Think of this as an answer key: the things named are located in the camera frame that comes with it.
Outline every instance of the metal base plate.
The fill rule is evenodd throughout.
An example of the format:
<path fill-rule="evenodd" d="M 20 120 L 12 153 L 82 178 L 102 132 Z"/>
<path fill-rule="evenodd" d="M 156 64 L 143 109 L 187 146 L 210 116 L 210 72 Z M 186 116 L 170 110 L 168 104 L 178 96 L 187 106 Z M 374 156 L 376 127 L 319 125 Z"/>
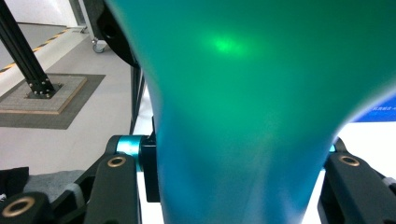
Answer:
<path fill-rule="evenodd" d="M 31 90 L 23 82 L 16 90 L 6 93 L 7 97 L 0 102 L 0 113 L 59 115 L 87 81 L 86 77 L 76 76 L 53 76 L 49 79 L 54 85 L 63 84 L 52 98 L 30 99 L 27 96 Z"/>

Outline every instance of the cyan cylinder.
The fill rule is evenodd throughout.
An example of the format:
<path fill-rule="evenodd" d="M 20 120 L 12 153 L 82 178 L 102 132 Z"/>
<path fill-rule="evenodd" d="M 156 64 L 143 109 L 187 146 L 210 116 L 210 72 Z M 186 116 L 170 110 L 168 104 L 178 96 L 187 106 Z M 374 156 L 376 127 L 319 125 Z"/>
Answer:
<path fill-rule="evenodd" d="M 142 65 L 167 224 L 299 223 L 396 84 L 396 1 L 108 0 Z"/>

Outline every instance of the yellow black hazard tape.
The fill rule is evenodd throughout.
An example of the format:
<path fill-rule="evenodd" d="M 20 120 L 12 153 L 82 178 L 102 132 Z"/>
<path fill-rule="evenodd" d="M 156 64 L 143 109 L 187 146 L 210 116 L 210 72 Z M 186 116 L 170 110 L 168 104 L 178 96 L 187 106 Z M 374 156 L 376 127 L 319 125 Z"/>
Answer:
<path fill-rule="evenodd" d="M 42 49 L 44 46 L 48 45 L 49 42 L 51 42 L 52 40 L 58 38 L 60 35 L 66 33 L 70 28 L 65 28 L 64 30 L 62 30 L 59 34 L 51 37 L 50 39 L 48 39 L 46 42 L 44 42 L 44 44 L 38 46 L 37 48 L 33 49 L 33 52 L 36 52 L 40 49 Z M 15 63 L 10 63 L 8 64 L 6 67 L 4 67 L 3 69 L 0 70 L 0 75 L 4 72 L 6 72 L 8 69 L 10 69 L 11 67 L 13 67 L 15 65 Z"/>

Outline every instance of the green light spot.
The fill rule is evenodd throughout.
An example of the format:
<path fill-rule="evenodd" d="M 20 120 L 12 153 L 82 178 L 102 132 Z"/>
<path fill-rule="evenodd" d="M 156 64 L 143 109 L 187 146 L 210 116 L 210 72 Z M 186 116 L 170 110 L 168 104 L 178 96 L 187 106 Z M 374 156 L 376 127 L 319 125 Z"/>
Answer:
<path fill-rule="evenodd" d="M 244 53 L 244 46 L 230 37 L 215 38 L 214 46 L 218 52 L 223 54 L 238 56 Z"/>

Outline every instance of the brass screw hole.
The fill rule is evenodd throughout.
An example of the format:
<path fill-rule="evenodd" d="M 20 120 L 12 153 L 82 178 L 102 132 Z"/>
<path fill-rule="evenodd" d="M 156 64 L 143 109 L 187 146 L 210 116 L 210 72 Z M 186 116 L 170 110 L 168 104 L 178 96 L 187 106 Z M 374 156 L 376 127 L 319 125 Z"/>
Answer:
<path fill-rule="evenodd" d="M 109 167 L 119 167 L 122 166 L 126 162 L 124 157 L 115 157 L 107 162 Z"/>
<path fill-rule="evenodd" d="M 348 156 L 341 156 L 340 161 L 350 166 L 359 166 L 361 163 L 356 159 Z"/>
<path fill-rule="evenodd" d="M 17 201 L 9 204 L 3 210 L 3 217 L 16 217 L 29 210 L 35 204 L 35 199 L 32 197 L 19 198 Z"/>

